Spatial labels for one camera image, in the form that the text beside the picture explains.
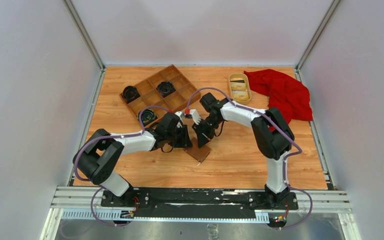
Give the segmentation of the brown leather card holder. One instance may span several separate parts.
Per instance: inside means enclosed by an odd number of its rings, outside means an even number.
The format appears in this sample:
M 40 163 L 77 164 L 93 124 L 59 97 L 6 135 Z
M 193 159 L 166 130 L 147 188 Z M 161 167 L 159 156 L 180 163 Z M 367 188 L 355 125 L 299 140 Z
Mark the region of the brown leather card holder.
M 211 153 L 212 149 L 207 145 L 204 145 L 203 147 L 198 147 L 198 139 L 196 137 L 193 137 L 191 139 L 191 143 L 192 146 L 184 148 L 183 151 L 195 160 L 197 160 L 199 163 L 202 163 Z

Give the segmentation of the beige oval tray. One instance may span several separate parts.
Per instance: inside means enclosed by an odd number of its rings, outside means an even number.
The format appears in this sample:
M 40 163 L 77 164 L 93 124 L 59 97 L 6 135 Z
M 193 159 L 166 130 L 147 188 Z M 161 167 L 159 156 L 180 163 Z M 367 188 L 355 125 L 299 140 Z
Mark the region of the beige oval tray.
M 249 79 L 244 73 L 232 73 L 227 79 L 230 97 L 242 104 L 247 105 L 252 99 Z

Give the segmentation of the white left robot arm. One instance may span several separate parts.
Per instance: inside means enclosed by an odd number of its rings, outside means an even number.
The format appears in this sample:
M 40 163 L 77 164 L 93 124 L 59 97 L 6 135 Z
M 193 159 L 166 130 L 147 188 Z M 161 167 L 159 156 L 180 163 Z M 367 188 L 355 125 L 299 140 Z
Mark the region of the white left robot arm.
M 144 131 L 127 134 L 109 133 L 100 128 L 74 155 L 73 164 L 76 170 L 83 173 L 86 181 L 109 191 L 120 206 L 129 206 L 134 199 L 134 188 L 116 172 L 119 158 L 136 152 L 161 150 L 165 145 L 172 148 L 191 147 L 184 117 L 181 111 L 168 112 Z

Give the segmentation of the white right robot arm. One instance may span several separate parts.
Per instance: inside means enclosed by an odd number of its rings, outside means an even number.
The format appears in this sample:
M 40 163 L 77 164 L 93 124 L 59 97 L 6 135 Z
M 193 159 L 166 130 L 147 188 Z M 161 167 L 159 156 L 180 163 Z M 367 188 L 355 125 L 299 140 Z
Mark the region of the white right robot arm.
M 209 114 L 205 119 L 195 109 L 185 110 L 185 115 L 194 121 L 192 128 L 198 147 L 209 143 L 224 122 L 235 122 L 252 129 L 257 147 L 267 160 L 263 203 L 272 209 L 281 207 L 290 193 L 287 167 L 295 136 L 280 111 L 274 107 L 268 110 L 248 107 L 229 97 L 217 100 L 211 93 L 202 96 L 199 102 Z

